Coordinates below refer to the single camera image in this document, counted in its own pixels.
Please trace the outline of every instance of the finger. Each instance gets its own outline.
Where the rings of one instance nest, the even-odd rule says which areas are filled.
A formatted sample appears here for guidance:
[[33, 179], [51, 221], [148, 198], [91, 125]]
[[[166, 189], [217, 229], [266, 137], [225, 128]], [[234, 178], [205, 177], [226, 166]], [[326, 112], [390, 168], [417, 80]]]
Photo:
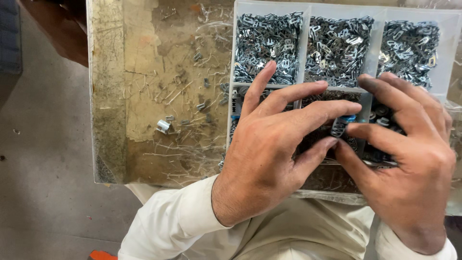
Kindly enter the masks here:
[[318, 95], [327, 89], [326, 81], [302, 83], [275, 90], [255, 109], [255, 116], [265, 117], [281, 113], [288, 103]]
[[336, 160], [342, 165], [351, 178], [353, 178], [362, 193], [364, 193], [364, 189], [373, 185], [377, 175], [359, 159], [353, 149], [345, 141], [339, 139], [334, 152]]
[[408, 135], [434, 136], [436, 128], [419, 102], [383, 80], [361, 75], [359, 85], [372, 93], [380, 103], [394, 110], [397, 123]]
[[380, 76], [380, 79], [419, 102], [427, 115], [430, 117], [430, 120], [433, 122], [433, 125], [435, 126], [440, 136], [444, 140], [447, 140], [448, 136], [446, 131], [446, 119], [444, 115], [446, 111], [438, 101], [432, 98], [427, 90], [425, 90], [423, 87], [416, 87], [410, 82], [400, 79], [390, 72], [383, 73]]
[[318, 167], [326, 157], [327, 151], [331, 149], [338, 139], [329, 136], [317, 141], [309, 150], [304, 151], [295, 159], [293, 172], [297, 175], [298, 180], [302, 183]]
[[409, 147], [406, 136], [377, 124], [350, 123], [346, 128], [349, 136], [367, 140], [373, 147], [391, 155], [402, 155]]
[[343, 115], [354, 115], [361, 111], [361, 105], [346, 100], [315, 101], [302, 109], [294, 109], [273, 115], [275, 120], [289, 122], [287, 134], [303, 138], [319, 128], [329, 119]]
[[260, 103], [260, 96], [266, 88], [268, 81], [276, 72], [276, 62], [269, 61], [265, 68], [262, 69], [255, 77], [254, 82], [249, 87], [245, 94], [244, 103], [242, 104], [241, 118], [248, 116]]

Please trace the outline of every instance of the right hand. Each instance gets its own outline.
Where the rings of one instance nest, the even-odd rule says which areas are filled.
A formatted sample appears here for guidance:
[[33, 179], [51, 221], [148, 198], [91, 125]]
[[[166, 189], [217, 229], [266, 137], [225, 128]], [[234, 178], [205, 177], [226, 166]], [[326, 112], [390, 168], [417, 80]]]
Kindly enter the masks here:
[[392, 73], [361, 75], [359, 85], [394, 111], [407, 133], [377, 124], [349, 124], [350, 136], [391, 154], [398, 167], [372, 170], [342, 140], [337, 161], [354, 179], [368, 204], [411, 250], [435, 254], [446, 241], [444, 213], [456, 158], [449, 147], [452, 120], [428, 92]]

